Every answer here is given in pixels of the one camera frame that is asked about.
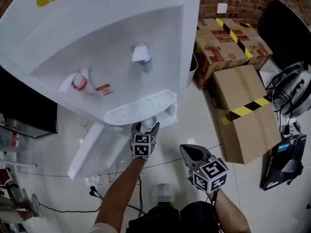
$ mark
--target wall socket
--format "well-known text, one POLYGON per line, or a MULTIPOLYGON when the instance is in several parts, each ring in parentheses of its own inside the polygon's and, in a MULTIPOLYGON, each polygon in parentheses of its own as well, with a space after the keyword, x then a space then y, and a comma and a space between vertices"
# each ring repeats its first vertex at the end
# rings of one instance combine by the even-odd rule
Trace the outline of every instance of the wall socket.
POLYGON ((225 14, 227 12, 228 4, 227 3, 219 3, 217 7, 218 14, 225 14))

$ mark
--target plastic bottle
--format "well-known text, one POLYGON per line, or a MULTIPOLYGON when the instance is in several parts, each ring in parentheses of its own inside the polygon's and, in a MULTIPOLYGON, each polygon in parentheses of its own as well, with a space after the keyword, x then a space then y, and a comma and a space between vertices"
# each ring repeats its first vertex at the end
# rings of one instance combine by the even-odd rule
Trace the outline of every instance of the plastic bottle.
POLYGON ((0 127, 0 151, 21 152, 27 150, 29 138, 0 127))

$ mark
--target person's right arm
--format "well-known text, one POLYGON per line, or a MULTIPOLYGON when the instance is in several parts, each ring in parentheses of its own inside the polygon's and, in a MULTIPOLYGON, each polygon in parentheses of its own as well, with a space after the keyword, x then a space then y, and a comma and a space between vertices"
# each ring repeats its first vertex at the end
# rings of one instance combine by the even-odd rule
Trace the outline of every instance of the person's right arm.
POLYGON ((219 189, 215 210, 224 233, 251 233, 247 220, 234 203, 219 189))

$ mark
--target human forearm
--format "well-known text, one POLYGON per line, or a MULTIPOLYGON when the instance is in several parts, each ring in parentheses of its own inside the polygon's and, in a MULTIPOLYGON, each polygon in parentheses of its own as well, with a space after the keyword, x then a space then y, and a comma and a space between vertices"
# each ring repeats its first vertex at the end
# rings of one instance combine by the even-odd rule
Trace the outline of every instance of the human forearm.
POLYGON ((128 168, 112 183, 103 199, 95 223, 109 224, 120 232, 125 208, 133 194, 145 162, 141 158, 134 159, 128 168))
POLYGON ((215 210, 224 233, 250 233, 250 228, 243 213, 219 189, 215 210))

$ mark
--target shirt sleeve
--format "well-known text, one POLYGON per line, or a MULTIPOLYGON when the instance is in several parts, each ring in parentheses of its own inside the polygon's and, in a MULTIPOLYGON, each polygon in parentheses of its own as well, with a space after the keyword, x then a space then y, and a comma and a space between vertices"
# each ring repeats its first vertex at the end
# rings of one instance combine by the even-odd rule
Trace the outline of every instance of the shirt sleeve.
POLYGON ((105 223, 97 223, 93 226, 90 233, 118 233, 115 228, 105 223))

